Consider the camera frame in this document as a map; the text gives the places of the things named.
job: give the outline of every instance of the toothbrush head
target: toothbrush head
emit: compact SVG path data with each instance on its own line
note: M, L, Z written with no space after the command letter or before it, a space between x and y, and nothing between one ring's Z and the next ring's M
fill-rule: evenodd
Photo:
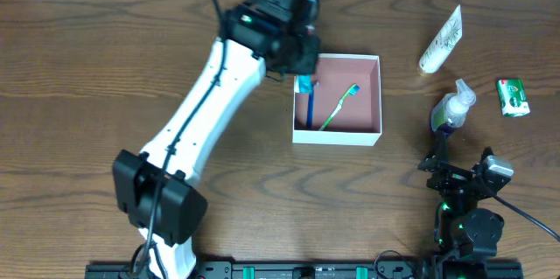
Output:
M355 95L355 94L358 93L358 91L360 91L360 87L358 87L358 85L354 83L354 84L350 87L350 92L349 92L349 94L350 94L350 95Z

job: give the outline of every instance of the white tube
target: white tube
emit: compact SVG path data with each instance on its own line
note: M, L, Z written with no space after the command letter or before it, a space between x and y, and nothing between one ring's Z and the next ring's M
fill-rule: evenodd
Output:
M463 20L461 5L459 5L418 61L418 73L423 76L435 73L444 64L461 37L463 37Z

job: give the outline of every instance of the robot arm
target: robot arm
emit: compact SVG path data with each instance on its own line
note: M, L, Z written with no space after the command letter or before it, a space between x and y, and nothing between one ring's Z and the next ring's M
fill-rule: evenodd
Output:
M317 13L318 0L247 0L227 11L202 75L172 119L138 156L123 150L116 158L117 204L152 238L146 245L153 275L184 279L193 271L191 236L207 210L194 189L204 164L267 70L314 73L319 39L310 25Z

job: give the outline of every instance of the wood grain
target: wood grain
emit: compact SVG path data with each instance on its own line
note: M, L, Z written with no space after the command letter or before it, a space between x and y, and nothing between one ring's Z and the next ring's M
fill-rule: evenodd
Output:
M240 0L221 0L230 7ZM440 72L416 62L461 4L464 37ZM383 135L373 148L291 143L291 84L266 80L217 143L199 187L198 252L244 260L372 259L433 249L436 192L416 170L428 115L454 81L478 96L450 140L470 167L484 146L516 174L500 193L560 230L560 0L322 0L324 52L381 56ZM0 1L1 277L79 278L128 260L142 238L116 208L110 165L172 116L216 33L209 0ZM520 77L531 113L501 116L495 80ZM506 220L499 257L527 278L560 274L545 232Z

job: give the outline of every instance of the bottle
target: bottle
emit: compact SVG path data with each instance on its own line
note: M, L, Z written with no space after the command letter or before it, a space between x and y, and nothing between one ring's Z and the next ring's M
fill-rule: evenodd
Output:
M476 94L462 79L455 81L457 93L446 94L438 105L431 111L431 130L442 130L449 136L455 129L463 126L466 113L476 102Z

